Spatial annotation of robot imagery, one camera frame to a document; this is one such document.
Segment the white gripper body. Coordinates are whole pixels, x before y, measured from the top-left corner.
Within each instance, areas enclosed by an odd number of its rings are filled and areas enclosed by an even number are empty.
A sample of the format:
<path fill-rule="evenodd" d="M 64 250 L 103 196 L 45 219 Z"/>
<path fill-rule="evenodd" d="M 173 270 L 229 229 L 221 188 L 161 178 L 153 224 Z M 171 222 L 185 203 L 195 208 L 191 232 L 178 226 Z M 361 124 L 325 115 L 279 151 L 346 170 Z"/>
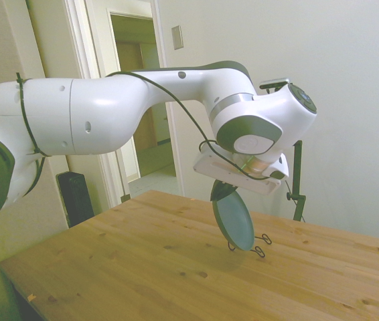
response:
<path fill-rule="evenodd" d="M 282 182 L 282 158 L 266 163 L 256 155 L 233 154 L 220 146 L 203 146 L 195 160 L 199 174 L 268 195 Z"/>

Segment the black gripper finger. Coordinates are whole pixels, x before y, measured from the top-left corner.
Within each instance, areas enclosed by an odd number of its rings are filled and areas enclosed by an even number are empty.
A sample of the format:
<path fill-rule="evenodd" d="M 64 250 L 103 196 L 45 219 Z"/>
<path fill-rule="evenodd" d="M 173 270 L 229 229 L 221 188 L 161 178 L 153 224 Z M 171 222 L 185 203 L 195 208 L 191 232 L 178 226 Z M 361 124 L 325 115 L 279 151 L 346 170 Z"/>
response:
<path fill-rule="evenodd" d="M 223 181 L 215 180 L 212 186 L 212 191 L 210 195 L 211 201 L 220 201 L 221 199 L 229 196 L 235 190 L 237 190 L 237 186 L 225 183 Z"/>

